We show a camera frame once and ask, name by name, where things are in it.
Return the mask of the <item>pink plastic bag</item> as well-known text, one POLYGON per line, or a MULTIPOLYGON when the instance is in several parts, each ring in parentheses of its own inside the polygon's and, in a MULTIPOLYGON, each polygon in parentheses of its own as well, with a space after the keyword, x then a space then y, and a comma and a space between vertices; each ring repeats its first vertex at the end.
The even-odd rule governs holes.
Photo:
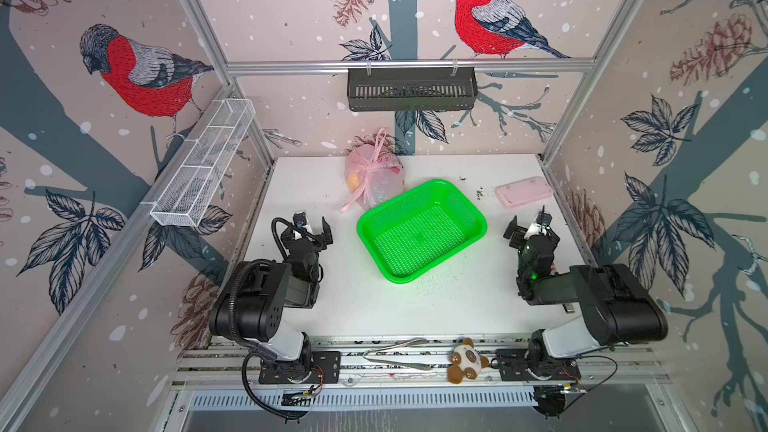
POLYGON ((358 204, 370 210, 405 191, 405 170, 395 153, 395 139, 386 128, 354 146, 345 159, 345 183, 350 192, 340 209, 345 213, 358 204))

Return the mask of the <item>green plastic basket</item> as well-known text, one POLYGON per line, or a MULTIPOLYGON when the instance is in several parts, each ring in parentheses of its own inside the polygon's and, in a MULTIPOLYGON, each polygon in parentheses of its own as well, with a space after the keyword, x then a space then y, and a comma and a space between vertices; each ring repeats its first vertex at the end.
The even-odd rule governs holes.
POLYGON ((356 230, 384 278, 407 284, 478 242, 488 224, 457 186, 435 179, 365 212, 356 230))

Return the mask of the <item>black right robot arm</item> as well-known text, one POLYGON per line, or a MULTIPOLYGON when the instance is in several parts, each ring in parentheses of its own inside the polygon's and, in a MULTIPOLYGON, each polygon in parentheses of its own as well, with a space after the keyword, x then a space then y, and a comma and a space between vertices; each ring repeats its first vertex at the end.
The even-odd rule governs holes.
POLYGON ((528 342, 527 369, 548 378, 567 362, 616 344, 661 341, 668 334, 664 313, 623 264, 575 265, 555 273, 560 237, 544 209, 529 227, 508 223, 503 237, 518 251, 518 295, 531 306, 577 304, 581 315, 534 332, 528 342))

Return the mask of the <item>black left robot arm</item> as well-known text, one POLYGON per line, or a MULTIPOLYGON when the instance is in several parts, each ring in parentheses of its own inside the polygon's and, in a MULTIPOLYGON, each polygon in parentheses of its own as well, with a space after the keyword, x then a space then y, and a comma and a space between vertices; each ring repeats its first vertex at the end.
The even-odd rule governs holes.
POLYGON ((320 253, 333 243, 325 219, 312 232, 304 212, 276 217, 270 231, 280 258, 242 261, 211 308, 208 327, 261 361, 261 384, 318 383, 328 356, 312 351, 308 335, 283 319, 286 308, 315 306, 324 269, 320 253))

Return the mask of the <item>metal tongs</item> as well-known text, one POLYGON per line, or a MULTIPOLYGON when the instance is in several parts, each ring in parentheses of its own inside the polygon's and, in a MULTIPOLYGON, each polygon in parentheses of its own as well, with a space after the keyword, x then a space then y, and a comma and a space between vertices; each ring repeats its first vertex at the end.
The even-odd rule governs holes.
POLYGON ((429 341, 423 337, 411 338, 391 345, 369 349, 362 354, 362 358, 374 364, 429 372, 435 368, 434 365, 410 359, 408 353, 409 350, 428 343, 429 341))

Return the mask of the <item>brown white plush toy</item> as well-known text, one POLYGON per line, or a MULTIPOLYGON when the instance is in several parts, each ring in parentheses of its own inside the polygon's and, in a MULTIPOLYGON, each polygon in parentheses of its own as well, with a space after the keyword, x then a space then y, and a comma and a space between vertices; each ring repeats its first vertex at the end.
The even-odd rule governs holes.
POLYGON ((475 380, 489 367, 490 360, 478 352, 474 341, 464 338, 451 353, 447 380, 452 384, 460 384, 465 379, 475 380))

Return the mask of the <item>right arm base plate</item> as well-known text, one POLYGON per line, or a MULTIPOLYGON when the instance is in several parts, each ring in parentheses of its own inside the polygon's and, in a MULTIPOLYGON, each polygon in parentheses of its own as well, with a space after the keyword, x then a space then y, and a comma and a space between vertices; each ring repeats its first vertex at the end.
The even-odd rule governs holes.
POLYGON ((498 349, 490 362, 504 382, 577 382, 581 373, 575 360, 534 357, 526 349, 498 349))

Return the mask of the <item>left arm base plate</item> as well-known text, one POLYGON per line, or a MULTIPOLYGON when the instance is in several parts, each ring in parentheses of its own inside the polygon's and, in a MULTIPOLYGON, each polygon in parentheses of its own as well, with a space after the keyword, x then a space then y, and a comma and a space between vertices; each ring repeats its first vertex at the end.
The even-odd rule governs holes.
POLYGON ((336 384, 341 368, 341 353, 317 351, 302 354, 294 361, 266 361, 260 366, 260 385, 336 384))

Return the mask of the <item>black hanging wall basket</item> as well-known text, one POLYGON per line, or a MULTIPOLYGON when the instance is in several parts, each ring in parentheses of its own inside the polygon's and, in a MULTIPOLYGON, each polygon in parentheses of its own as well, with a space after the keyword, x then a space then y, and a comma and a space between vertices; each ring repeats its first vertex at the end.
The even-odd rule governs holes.
POLYGON ((354 112, 468 110, 477 96, 472 67, 350 69, 347 75, 354 112))

